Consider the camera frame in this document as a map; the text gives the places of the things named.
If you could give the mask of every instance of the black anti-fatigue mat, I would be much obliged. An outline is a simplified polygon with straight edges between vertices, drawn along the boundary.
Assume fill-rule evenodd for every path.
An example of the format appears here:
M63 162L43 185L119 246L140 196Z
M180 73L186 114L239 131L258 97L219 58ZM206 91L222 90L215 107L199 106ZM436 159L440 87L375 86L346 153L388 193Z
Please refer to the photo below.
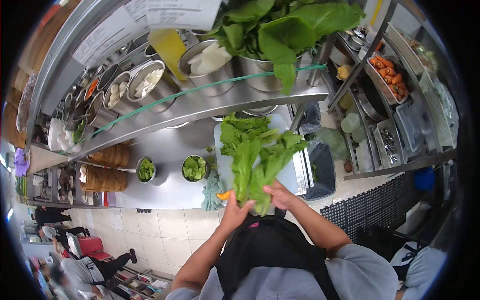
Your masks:
M353 243L357 229L368 235L372 226L387 228L402 218L420 201L421 193L415 189L413 172L403 174L373 190L327 206L320 213L342 228Z

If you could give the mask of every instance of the person's right hand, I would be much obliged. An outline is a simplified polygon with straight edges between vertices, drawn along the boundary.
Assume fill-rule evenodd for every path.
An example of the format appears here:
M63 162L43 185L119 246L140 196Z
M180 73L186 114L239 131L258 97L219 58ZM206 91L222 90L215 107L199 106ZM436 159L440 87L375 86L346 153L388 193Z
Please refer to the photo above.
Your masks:
M293 202L299 201L299 199L290 193L278 180L275 180L272 186L265 185L264 192L272 195L272 204L279 209L288 210Z

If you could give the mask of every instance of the person's left hand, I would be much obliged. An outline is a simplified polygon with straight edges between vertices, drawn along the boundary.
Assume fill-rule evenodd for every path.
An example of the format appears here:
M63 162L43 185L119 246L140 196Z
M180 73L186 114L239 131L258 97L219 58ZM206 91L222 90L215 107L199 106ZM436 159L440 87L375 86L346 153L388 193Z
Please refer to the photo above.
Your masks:
M249 200L242 208L240 208L237 202L237 196L232 189L219 227L227 231L229 234L232 233L243 223L243 221L245 221L248 211L250 211L254 205L255 201Z

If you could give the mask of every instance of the white cutting board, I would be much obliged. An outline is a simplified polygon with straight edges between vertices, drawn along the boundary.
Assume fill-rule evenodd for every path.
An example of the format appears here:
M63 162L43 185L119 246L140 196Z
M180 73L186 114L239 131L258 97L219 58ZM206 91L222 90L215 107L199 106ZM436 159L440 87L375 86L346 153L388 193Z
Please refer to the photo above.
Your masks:
M278 128L278 133L284 133L287 130L287 124L283 120L283 117L279 114L270 114L267 117L271 118L271 123L268 124L269 129ZM215 126L214 135L215 135L215 152L216 152L216 161L218 166L218 173L220 175L220 180L223 182L224 186L229 190L233 187L233 179L235 176L232 173L231 164L233 158L231 156L221 155L220 149L223 147L223 143L220 142L220 135L222 130L220 128L221 124ZM253 168L260 163L260 156L257 157ZM293 160L290 160L289 163L280 171L276 179L283 184L290 192L296 194L298 191L297 176L295 174L295 167L293 165Z

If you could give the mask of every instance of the green string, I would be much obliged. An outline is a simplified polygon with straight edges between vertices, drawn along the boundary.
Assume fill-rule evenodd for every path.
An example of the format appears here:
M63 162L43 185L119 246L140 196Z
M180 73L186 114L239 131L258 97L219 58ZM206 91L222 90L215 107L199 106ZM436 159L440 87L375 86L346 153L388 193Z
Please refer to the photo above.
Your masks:
M301 68L297 68L296 69L296 72L298 71L305 71L305 70L314 70L314 69L319 69L319 70L323 70L326 68L326 64L323 64L323 65L312 65L312 66L307 66L307 67L301 67ZM116 120L113 120L110 124L108 125L105 125L103 126L102 128L98 129L97 131L95 131L94 133L92 133L91 135L81 139L77 145L79 144L83 144L86 140L88 140L89 138L93 137L95 134L99 133L99 132L102 132L103 130L105 130L105 128L111 126L111 125L114 125L118 122L120 122L121 120L125 120L126 118L130 118L130 117L133 117L134 115L138 114L139 112L142 112L146 109L149 109L151 108L152 106L155 106L157 104L160 104L160 103L163 103L163 102L166 102L166 101L169 101L171 99L175 99L176 97L179 97L179 96L182 96L182 95L185 95L187 93L190 93L190 92L194 92L194 91L198 91L198 90L201 90L203 88L206 88L206 87L210 87L210 86L214 86L214 85L218 85L218 84L225 84L225 83L229 83L229 82L233 82L233 81L239 81L239 80L244 80L244 79L249 79L249 78L255 78L255 77L264 77L264 76L270 76L270 75L274 75L273 72L266 72L266 73L261 73L261 74L253 74L253 75L247 75L247 76L241 76L241 77L235 77L235 78L230 78L230 79L226 79L226 80L222 80L222 81L218 81L218 82L214 82L212 84L207 84L207 85L203 85L203 86L199 86L199 87L195 87L193 89L190 89L188 91L183 91L183 92L179 92L179 93L176 93L174 95L171 95L171 96L168 96L168 97L165 97L161 100L158 100L154 103L150 103L149 105L146 105L146 106L142 106L141 108L129 113L129 114L126 114L124 116L121 116L120 118L116 119ZM70 149L66 150L65 152L63 151L59 151L59 154L65 154L67 152L69 152L70 150L72 150L75 146L71 147Z

